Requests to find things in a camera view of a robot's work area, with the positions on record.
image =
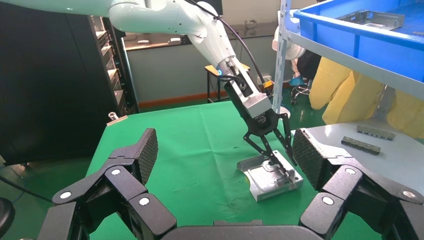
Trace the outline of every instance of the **textured fingertip pad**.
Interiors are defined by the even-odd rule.
[[[158,157],[158,138],[154,128],[147,128],[137,145],[140,152],[137,156],[141,173],[141,183],[146,185]]]
[[[304,129],[297,129],[293,140],[293,158],[306,175],[315,190],[319,190],[321,168],[325,158],[321,150],[311,142],[310,136]]]

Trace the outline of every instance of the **metal bracket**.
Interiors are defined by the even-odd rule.
[[[277,151],[272,152],[281,165],[272,164],[263,155],[252,157],[237,163],[250,182],[250,192],[256,202],[300,188],[304,179],[293,166]]]

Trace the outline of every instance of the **black cabinet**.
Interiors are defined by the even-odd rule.
[[[92,156],[109,112],[138,111],[123,33],[103,23],[96,31],[91,16],[0,2],[0,155],[6,165]]]

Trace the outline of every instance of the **metal workpiece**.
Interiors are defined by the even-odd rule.
[[[364,134],[374,138],[384,139],[389,141],[393,141],[393,139],[395,139],[396,137],[396,134],[392,132],[380,130],[373,127],[363,126],[363,125],[358,125],[356,127],[356,132],[359,134]]]
[[[111,120],[110,122],[106,123],[107,126],[112,126],[112,125],[114,125],[116,123],[119,123],[119,122],[121,122],[121,121],[123,121],[123,120],[125,120],[125,119],[128,118],[127,115],[122,116],[122,117],[118,117],[118,115],[116,114],[116,112],[113,112],[113,111],[112,112],[109,112],[109,114],[107,116]]]
[[[263,155],[237,163],[237,169],[247,176],[249,190],[257,202],[299,189],[303,185],[304,179],[293,166],[277,150],[273,154],[285,171]]]
[[[405,21],[405,15],[359,10],[338,17],[337,19],[345,22],[391,31],[402,27]]]
[[[345,146],[349,146],[349,147],[354,148],[354,149],[358,149],[362,152],[369,153],[369,154],[372,154],[372,155],[379,155],[380,150],[381,150],[381,147],[379,147],[379,146],[374,146],[372,144],[369,144],[369,143],[366,143],[366,142],[363,142],[363,141],[359,141],[359,140],[356,140],[356,139],[353,139],[353,138],[350,138],[350,137],[347,137],[347,136],[343,137],[343,139],[341,140],[341,144],[343,144]]]

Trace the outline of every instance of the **desk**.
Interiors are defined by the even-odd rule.
[[[136,143],[146,128],[155,128],[156,164],[146,185],[170,210],[178,226],[212,225],[215,220],[267,225],[297,225],[316,191],[303,187],[256,203],[238,161],[257,153],[243,141],[247,126],[231,102],[203,104],[128,116],[106,127],[87,174],[97,171],[115,148]],[[275,136],[269,143],[284,152]],[[133,240],[118,215],[107,217],[92,240]],[[334,240],[381,239],[358,216],[349,213]]]

